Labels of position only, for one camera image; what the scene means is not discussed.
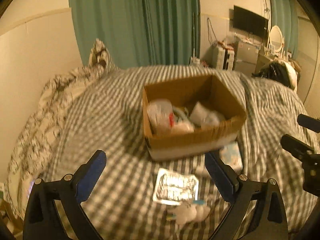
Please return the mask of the black wall television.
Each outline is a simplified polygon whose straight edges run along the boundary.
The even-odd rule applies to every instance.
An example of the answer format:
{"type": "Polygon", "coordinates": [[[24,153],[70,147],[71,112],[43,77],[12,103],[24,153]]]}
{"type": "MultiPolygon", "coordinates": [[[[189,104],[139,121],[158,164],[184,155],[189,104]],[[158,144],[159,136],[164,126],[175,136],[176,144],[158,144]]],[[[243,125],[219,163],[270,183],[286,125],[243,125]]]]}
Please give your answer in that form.
{"type": "Polygon", "coordinates": [[[233,28],[265,38],[268,32],[268,19],[235,5],[233,7],[233,28]]]}

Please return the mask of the white crumpled tissue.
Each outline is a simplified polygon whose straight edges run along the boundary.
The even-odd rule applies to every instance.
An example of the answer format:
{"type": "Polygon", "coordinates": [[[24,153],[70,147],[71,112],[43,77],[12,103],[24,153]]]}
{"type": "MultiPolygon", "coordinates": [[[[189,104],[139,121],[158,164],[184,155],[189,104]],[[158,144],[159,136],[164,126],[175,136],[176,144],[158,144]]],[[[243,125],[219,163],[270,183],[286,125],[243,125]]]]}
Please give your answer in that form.
{"type": "Polygon", "coordinates": [[[176,206],[169,210],[169,213],[177,225],[183,226],[204,221],[210,213],[210,207],[202,200],[195,200],[176,206]]]}

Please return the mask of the checked pillow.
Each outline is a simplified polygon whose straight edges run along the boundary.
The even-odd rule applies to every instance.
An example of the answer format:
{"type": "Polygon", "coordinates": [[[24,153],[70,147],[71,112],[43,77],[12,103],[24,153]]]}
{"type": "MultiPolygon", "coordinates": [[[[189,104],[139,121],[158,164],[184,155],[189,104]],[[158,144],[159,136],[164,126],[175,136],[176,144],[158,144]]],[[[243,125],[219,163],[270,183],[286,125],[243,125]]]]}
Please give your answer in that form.
{"type": "Polygon", "coordinates": [[[110,72],[114,70],[118,70],[118,66],[115,64],[112,56],[100,39],[96,39],[93,47],[91,49],[89,59],[88,59],[88,66],[90,67],[101,67],[105,71],[110,72]]]}

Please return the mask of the silver mini fridge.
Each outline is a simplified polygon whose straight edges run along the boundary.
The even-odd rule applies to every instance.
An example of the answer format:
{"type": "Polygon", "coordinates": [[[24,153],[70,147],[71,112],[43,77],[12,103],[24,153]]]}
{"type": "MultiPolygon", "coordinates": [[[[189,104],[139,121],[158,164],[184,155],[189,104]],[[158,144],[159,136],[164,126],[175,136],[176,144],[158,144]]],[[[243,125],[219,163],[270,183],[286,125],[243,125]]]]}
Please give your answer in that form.
{"type": "Polygon", "coordinates": [[[259,49],[257,46],[238,41],[235,48],[233,70],[251,77],[255,72],[259,49]]]}

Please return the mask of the oval white vanity mirror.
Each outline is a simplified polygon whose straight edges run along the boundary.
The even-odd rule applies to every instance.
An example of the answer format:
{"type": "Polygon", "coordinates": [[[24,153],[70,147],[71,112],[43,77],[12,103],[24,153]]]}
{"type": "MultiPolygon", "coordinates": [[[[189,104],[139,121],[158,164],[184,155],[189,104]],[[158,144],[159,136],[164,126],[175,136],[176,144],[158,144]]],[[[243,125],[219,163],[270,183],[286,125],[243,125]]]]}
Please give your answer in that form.
{"type": "Polygon", "coordinates": [[[274,25],[268,33],[267,47],[273,53],[280,53],[283,51],[284,36],[277,25],[274,25]]]}

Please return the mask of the brown cardboard box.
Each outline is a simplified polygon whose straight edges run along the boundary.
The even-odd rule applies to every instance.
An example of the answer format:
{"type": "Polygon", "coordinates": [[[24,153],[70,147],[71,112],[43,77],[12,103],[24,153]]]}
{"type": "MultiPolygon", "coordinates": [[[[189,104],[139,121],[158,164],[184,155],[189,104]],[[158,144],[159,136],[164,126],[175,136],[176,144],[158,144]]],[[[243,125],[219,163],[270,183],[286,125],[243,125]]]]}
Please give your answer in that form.
{"type": "Polygon", "coordinates": [[[246,112],[216,75],[146,85],[143,128],[154,161],[204,153],[234,141],[246,112]]]}

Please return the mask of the white wardrobe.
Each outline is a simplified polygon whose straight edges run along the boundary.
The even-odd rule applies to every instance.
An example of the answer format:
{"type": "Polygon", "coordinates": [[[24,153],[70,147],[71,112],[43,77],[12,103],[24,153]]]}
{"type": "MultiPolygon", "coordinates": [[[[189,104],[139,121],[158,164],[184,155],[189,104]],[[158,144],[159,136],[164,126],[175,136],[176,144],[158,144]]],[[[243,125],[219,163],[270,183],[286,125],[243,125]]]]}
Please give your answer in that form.
{"type": "Polygon", "coordinates": [[[304,103],[311,88],[316,70],[318,34],[310,20],[298,17],[298,54],[296,61],[301,67],[297,94],[304,103]]]}

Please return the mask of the black white clothes pile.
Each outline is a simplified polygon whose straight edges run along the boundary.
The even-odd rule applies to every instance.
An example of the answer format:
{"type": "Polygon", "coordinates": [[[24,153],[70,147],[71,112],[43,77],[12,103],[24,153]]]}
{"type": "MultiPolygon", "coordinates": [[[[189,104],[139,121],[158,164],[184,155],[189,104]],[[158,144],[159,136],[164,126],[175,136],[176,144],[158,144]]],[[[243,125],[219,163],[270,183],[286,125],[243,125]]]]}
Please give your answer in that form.
{"type": "Polygon", "coordinates": [[[257,73],[253,73],[252,77],[260,77],[277,81],[292,90],[297,87],[297,77],[292,73],[285,63],[271,61],[264,65],[257,73]]]}

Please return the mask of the white dressing table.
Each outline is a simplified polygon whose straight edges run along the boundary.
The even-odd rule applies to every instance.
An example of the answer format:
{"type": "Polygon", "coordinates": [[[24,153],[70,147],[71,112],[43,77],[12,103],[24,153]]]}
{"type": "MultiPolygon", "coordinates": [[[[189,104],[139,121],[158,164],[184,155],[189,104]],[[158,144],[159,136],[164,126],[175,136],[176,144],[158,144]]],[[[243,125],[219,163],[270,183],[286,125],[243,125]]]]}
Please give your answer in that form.
{"type": "Polygon", "coordinates": [[[272,62],[272,61],[287,63],[289,66],[294,68],[294,64],[290,63],[289,61],[285,61],[284,59],[281,59],[281,58],[274,56],[274,55],[266,56],[264,54],[259,53],[254,73],[257,74],[263,67],[269,65],[270,62],[272,62]]]}

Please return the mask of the green curtain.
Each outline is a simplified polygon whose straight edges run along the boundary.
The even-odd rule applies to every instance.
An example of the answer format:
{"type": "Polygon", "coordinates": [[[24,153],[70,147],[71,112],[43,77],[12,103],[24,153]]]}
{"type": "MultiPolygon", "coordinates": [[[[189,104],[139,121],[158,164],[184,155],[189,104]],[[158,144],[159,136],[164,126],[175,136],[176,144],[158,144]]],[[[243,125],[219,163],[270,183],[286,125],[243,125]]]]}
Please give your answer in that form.
{"type": "Polygon", "coordinates": [[[200,0],[69,0],[84,64],[101,40],[122,69],[200,55],[200,0]]]}
{"type": "Polygon", "coordinates": [[[272,26],[277,25],[285,38],[284,50],[293,59],[298,55],[298,16],[294,0],[270,0],[272,26]]]}

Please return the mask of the silver foil packet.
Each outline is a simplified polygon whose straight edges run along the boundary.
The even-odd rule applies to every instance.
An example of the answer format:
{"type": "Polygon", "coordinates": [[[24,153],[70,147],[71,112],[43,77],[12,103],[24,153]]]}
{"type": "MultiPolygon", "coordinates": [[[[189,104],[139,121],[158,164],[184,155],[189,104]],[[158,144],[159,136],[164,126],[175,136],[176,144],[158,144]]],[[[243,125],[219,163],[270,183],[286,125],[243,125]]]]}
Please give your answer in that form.
{"type": "Polygon", "coordinates": [[[192,175],[182,175],[160,168],[152,200],[159,204],[177,206],[182,202],[198,200],[199,180],[192,175]]]}

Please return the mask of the large clear water bottle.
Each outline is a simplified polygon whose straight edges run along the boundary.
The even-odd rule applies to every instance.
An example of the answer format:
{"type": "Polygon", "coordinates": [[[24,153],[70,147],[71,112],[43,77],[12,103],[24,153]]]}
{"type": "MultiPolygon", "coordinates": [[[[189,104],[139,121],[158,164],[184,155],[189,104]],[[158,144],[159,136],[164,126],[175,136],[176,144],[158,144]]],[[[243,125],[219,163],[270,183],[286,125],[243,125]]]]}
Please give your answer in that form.
{"type": "Polygon", "coordinates": [[[191,66],[196,66],[196,67],[199,67],[201,65],[201,61],[199,58],[197,57],[191,57],[190,58],[190,65],[191,66]]]}

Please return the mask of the white lace cloth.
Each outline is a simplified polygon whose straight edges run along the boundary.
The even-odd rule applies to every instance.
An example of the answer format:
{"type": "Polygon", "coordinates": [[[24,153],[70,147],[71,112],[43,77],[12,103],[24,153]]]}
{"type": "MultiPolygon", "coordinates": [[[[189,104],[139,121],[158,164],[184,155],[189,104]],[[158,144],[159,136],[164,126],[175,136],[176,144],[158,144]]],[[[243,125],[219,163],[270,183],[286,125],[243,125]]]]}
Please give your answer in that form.
{"type": "Polygon", "coordinates": [[[194,125],[186,120],[175,122],[171,128],[171,132],[175,134],[193,133],[194,125]]]}

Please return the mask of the floral white blanket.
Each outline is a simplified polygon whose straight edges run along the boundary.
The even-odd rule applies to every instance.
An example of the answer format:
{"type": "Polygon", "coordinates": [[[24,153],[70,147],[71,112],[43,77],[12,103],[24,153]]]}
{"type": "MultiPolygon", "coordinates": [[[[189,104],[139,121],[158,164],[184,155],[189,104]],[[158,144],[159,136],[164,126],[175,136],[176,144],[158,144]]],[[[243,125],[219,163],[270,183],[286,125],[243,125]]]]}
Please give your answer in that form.
{"type": "Polygon", "coordinates": [[[4,182],[4,200],[15,217],[24,218],[31,186],[52,159],[56,140],[72,103],[104,73],[85,66],[56,75],[43,88],[37,110],[29,116],[11,154],[4,182]]]}

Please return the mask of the blue white tissue pack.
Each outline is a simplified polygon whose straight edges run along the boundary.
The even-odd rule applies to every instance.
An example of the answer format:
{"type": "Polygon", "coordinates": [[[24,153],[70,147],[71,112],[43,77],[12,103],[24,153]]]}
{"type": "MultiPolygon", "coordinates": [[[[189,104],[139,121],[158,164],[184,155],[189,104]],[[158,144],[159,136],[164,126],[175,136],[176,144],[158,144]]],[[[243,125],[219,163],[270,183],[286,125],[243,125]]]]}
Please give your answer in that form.
{"type": "Polygon", "coordinates": [[[243,169],[242,158],[237,141],[230,142],[219,150],[220,159],[229,165],[237,174],[243,169]]]}

